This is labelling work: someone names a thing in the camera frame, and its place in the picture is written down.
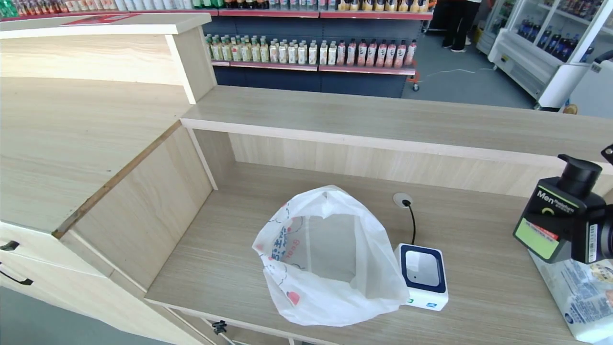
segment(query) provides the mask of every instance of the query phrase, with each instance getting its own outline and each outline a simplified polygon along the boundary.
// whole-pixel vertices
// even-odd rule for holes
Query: drawer handle
[[[10,252],[11,250],[15,250],[19,247],[19,242],[17,241],[9,241],[9,243],[0,246],[0,249]]]
[[[34,282],[32,279],[25,279],[25,280],[23,280],[23,281],[18,281],[17,279],[15,279],[15,278],[13,278],[13,277],[9,276],[8,274],[6,274],[6,273],[4,273],[4,272],[2,272],[2,271],[0,271],[0,273],[1,273],[3,276],[5,276],[5,277],[9,278],[10,280],[12,280],[12,281],[14,281],[14,282],[17,282],[17,283],[21,284],[21,285],[32,285],[32,283]]]

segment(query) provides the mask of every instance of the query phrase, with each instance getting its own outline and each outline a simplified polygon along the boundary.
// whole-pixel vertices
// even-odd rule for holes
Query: white plastic bag
[[[352,325],[396,311],[408,298],[385,228],[333,185],[293,197],[253,249],[277,310],[295,324]]]

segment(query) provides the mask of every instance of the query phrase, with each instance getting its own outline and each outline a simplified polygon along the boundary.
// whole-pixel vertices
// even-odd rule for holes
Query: person
[[[451,19],[443,39],[443,48],[451,48],[454,53],[466,51],[466,45],[470,45],[470,40],[466,37],[466,34],[473,27],[473,21],[480,5],[481,0],[449,1]]]

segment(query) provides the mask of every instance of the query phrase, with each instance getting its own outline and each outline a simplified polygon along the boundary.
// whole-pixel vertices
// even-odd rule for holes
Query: floor
[[[420,90],[407,84],[403,98],[532,108],[534,100],[472,45],[466,53],[441,48],[442,37],[419,41]],[[163,345],[0,287],[2,345]]]
[[[419,91],[407,83],[402,98],[532,109],[535,100],[473,45],[465,53],[441,48],[443,37],[428,33],[415,53]]]

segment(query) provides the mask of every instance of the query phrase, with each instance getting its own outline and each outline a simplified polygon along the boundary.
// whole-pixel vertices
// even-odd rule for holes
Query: cable
[[[415,215],[413,214],[413,209],[411,208],[411,202],[408,200],[403,200],[402,201],[402,205],[405,205],[406,207],[409,208],[409,211],[411,212],[411,220],[413,221],[413,238],[411,240],[411,245],[415,244],[415,233],[417,232],[417,226],[415,225]]]
[[[467,69],[456,68],[456,69],[451,69],[450,71],[438,71],[438,72],[430,73],[430,74],[427,74],[426,76],[423,76],[421,78],[422,80],[420,80],[419,83],[423,83],[423,82],[425,82],[424,79],[426,79],[427,77],[434,76],[435,74],[439,74],[439,73],[449,73],[449,72],[459,71],[459,72],[466,72],[466,73],[475,74],[475,73],[477,73],[479,71],[493,71],[493,70],[494,70],[494,68],[479,68],[476,71],[469,71]]]

